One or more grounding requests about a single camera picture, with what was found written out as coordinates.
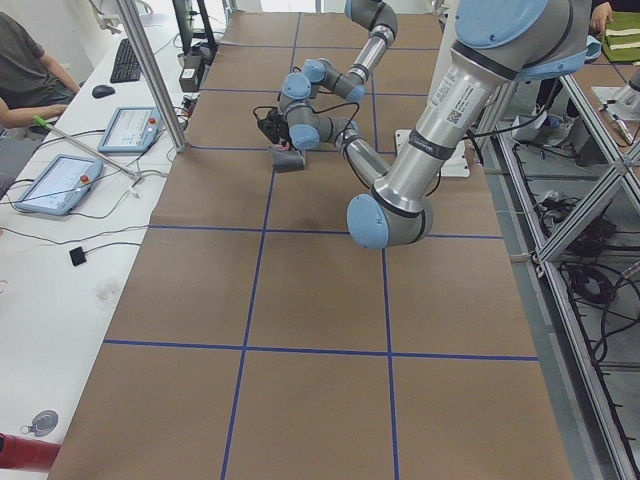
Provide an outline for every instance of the white mounting plate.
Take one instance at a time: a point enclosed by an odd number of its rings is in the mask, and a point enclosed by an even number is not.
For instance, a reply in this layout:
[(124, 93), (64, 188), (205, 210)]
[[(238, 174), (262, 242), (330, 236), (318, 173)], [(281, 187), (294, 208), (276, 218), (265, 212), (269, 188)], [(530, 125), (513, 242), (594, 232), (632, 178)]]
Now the white mounting plate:
[[(593, 93), (596, 94), (598, 100), (603, 105), (607, 103), (607, 101), (611, 100), (613, 96), (620, 90), (622, 87), (591, 87)], [(628, 110), (623, 110), (616, 106), (615, 103), (607, 105), (607, 111), (611, 114), (618, 115), (621, 119), (627, 122), (640, 122), (640, 115), (637, 113), (629, 112)]]
[[(396, 152), (399, 152), (402, 146), (409, 138), (411, 130), (396, 130)], [(442, 167), (443, 177), (463, 177), (467, 178), (471, 175), (469, 171), (469, 165), (467, 165), (467, 157), (464, 154), (465, 147), (464, 142), (458, 143), (456, 151), (451, 155), (451, 158), (444, 162)]]

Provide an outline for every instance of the red cup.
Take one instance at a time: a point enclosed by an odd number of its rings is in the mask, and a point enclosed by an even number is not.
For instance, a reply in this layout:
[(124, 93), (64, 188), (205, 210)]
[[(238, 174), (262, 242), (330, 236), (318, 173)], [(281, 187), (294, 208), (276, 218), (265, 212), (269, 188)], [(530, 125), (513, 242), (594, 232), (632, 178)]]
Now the red cup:
[(60, 445), (0, 433), (0, 468), (48, 472)]

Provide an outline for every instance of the metal pole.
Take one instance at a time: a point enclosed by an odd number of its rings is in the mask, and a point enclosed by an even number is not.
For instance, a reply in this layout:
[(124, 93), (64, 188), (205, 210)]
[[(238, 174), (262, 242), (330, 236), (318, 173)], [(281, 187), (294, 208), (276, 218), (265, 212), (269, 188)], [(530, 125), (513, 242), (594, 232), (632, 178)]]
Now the metal pole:
[(144, 73), (147, 79), (147, 84), (151, 90), (151, 95), (156, 102), (156, 106), (162, 115), (167, 130), (171, 135), (171, 140), (178, 153), (184, 152), (187, 142), (182, 131), (182, 127), (178, 122), (178, 117), (175, 114), (173, 108), (173, 102), (169, 97), (167, 87), (162, 80), (158, 63), (153, 55), (151, 45), (149, 45), (149, 39), (144, 33), (144, 27), (140, 21), (138, 9), (135, 6), (133, 0), (116, 0), (118, 4), (118, 11), (120, 12), (120, 18), (122, 24), (127, 32), (127, 36), (131, 41), (131, 46), (136, 54), (136, 58), (140, 63), (142, 73)]

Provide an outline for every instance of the blue tablet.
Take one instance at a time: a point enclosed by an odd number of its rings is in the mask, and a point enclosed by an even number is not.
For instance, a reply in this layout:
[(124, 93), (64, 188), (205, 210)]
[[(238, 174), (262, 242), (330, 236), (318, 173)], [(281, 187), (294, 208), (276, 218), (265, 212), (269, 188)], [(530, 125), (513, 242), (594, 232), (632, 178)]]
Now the blue tablet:
[(112, 155), (139, 155), (155, 142), (162, 121), (156, 107), (120, 107), (107, 126), (98, 151)]
[(102, 160), (58, 155), (14, 206), (23, 212), (66, 215), (102, 173)]

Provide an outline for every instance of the person's arm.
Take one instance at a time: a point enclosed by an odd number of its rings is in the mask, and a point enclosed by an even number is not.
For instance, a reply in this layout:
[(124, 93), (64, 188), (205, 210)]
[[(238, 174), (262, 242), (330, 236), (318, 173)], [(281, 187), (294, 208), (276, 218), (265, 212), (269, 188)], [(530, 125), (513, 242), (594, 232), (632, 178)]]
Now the person's arm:
[(62, 82), (62, 84), (71, 90), (73, 93), (78, 93), (80, 87), (76, 83), (76, 81), (69, 75), (69, 72), (58, 63), (58, 61), (53, 58), (48, 53), (42, 55), (38, 61), (42, 64), (44, 68), (49, 70), (52, 75), (58, 77), (58, 79)]
[(49, 105), (46, 107), (28, 107), (10, 109), (0, 98), (0, 125), (4, 128), (29, 127), (33, 125), (33, 117), (39, 115), (45, 120), (59, 117), (67, 105)]
[(607, 28), (607, 23), (613, 21), (613, 9), (609, 2), (593, 2), (595, 8), (591, 13), (589, 27), (596, 35), (601, 35)]

